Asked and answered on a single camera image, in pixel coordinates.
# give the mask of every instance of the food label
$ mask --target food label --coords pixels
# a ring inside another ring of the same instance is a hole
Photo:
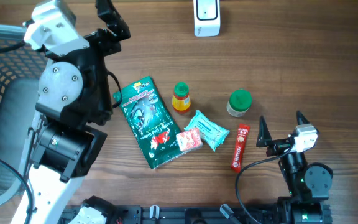
[[[235,116],[237,118],[241,117],[242,115],[244,115],[248,109],[246,109],[245,111],[236,111],[235,109],[233,109],[231,106],[230,106],[230,103],[228,102],[227,105],[226,105],[226,109],[227,109],[227,112],[229,112],[229,114],[231,116]]]
[[[178,111],[184,111],[190,107],[190,97],[187,96],[184,100],[178,100],[175,97],[172,97],[172,106]]]

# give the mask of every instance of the green lid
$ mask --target green lid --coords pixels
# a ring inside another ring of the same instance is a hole
[[[175,85],[175,94],[179,97],[185,97],[189,93],[189,87],[186,83],[180,82]]]
[[[252,96],[247,90],[236,90],[230,96],[229,103],[235,111],[245,111],[252,104]]]

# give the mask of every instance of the black wire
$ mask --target black wire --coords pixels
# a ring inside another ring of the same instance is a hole
[[[14,44],[14,45],[11,45],[11,46],[8,46],[8,47],[0,48],[0,53],[5,53],[5,52],[12,51],[12,50],[17,50],[17,49],[19,49],[21,47],[24,47],[24,46],[25,46],[25,42],[24,42],[24,40],[22,40],[17,44]]]
[[[34,207],[33,206],[34,196],[31,193],[30,187],[24,180],[23,176],[21,176],[20,173],[15,170],[15,168],[11,167],[11,165],[7,164],[6,162],[4,162],[2,160],[0,160],[0,165],[2,165],[3,167],[5,167],[9,171],[11,171],[19,179],[19,181],[22,182],[22,184],[24,185],[25,191],[27,192],[27,196],[29,198],[29,205],[27,206],[27,216],[25,217],[24,224],[29,224],[30,220],[31,220],[31,216],[32,216],[33,207]]]
[[[273,160],[276,160],[276,159],[279,159],[279,158],[282,158],[286,155],[288,155],[290,153],[291,149],[288,149],[284,154],[282,155],[279,155],[279,156],[275,156],[273,158],[269,158],[269,159],[264,159],[264,160],[261,160],[261,161],[257,161],[257,162],[253,162],[251,164],[248,164],[246,165],[244,168],[241,169],[240,173],[237,174],[237,178],[236,178],[236,183],[235,183],[235,188],[236,188],[236,196],[237,196],[237,199],[242,207],[242,209],[244,210],[244,212],[248,215],[248,217],[254,221],[255,223],[257,224],[261,224],[260,222],[258,222],[258,220],[256,220],[249,212],[248,210],[246,209],[246,206],[244,205],[244,203],[242,202],[241,200],[241,196],[240,196],[240,191],[239,191],[239,179],[240,179],[240,176],[241,174],[246,171],[248,168],[250,167],[253,167],[253,166],[256,166],[258,164],[262,164],[264,162],[270,162],[270,161],[273,161]]]
[[[110,71],[107,71],[107,73],[114,79],[114,81],[116,81],[117,83],[117,86],[118,86],[118,90],[119,90],[119,95],[120,95],[120,98],[119,98],[119,101],[117,101],[115,104],[113,104],[113,108],[116,108],[117,106],[119,106],[122,102],[122,92],[121,92],[121,87],[119,85],[119,82],[118,82],[118,79],[117,77],[115,76],[115,74],[113,74],[112,72]]]

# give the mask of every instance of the plastic packaging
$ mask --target plastic packaging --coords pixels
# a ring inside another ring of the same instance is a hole
[[[185,127],[185,130],[188,131],[193,128],[199,129],[202,140],[206,141],[213,151],[224,142],[230,132],[211,122],[199,110],[196,110],[196,115],[191,119],[189,125]]]
[[[184,82],[177,83],[172,97],[173,109],[179,114],[185,114],[190,110],[190,105],[189,87]]]
[[[236,147],[234,148],[233,161],[231,162],[231,169],[237,173],[241,171],[242,153],[246,148],[247,136],[250,126],[240,124],[237,130]]]
[[[119,92],[113,97],[119,100]],[[181,130],[164,107],[150,77],[122,89],[120,108],[151,169],[186,153],[177,143],[176,135]]]
[[[177,141],[182,152],[190,152],[203,147],[203,142],[201,141],[201,135],[198,128],[193,128],[189,131],[177,134]]]
[[[241,117],[251,107],[252,96],[247,90],[236,90],[230,96],[226,109],[231,116]]]

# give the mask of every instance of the small bottle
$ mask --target small bottle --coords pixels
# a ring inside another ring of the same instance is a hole
[[[173,109],[179,114],[185,114],[190,110],[190,105],[189,87],[184,82],[177,83],[172,97]]]
[[[244,115],[252,104],[252,96],[247,90],[236,90],[230,96],[227,103],[227,112],[231,116],[241,117]]]

